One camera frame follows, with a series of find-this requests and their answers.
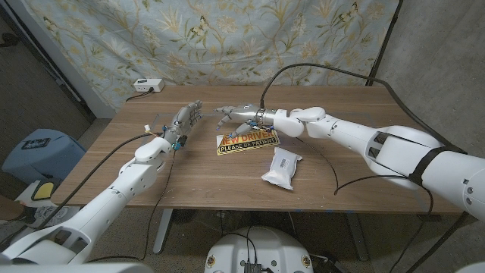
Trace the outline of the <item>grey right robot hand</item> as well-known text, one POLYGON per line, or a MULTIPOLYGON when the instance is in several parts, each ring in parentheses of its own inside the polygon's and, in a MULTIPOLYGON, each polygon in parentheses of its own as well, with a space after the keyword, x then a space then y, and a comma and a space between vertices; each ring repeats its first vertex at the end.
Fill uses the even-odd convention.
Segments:
POLYGON ((216 108, 214 112, 223 113, 224 116, 216 125, 219 130, 226 123, 240 123, 240 125, 228 135, 229 138, 236 138, 245 135, 251 130, 261 130, 262 128, 274 125, 274 112, 257 105, 238 105, 222 106, 216 108))

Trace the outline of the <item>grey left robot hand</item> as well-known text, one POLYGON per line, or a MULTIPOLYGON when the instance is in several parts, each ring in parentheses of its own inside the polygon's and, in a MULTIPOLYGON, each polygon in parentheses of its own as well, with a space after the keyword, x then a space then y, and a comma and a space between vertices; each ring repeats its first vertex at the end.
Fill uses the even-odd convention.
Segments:
POLYGON ((185 146, 192 127, 202 118, 201 108, 201 100, 196 100, 182 107, 167 127, 163 138, 173 146, 185 146))

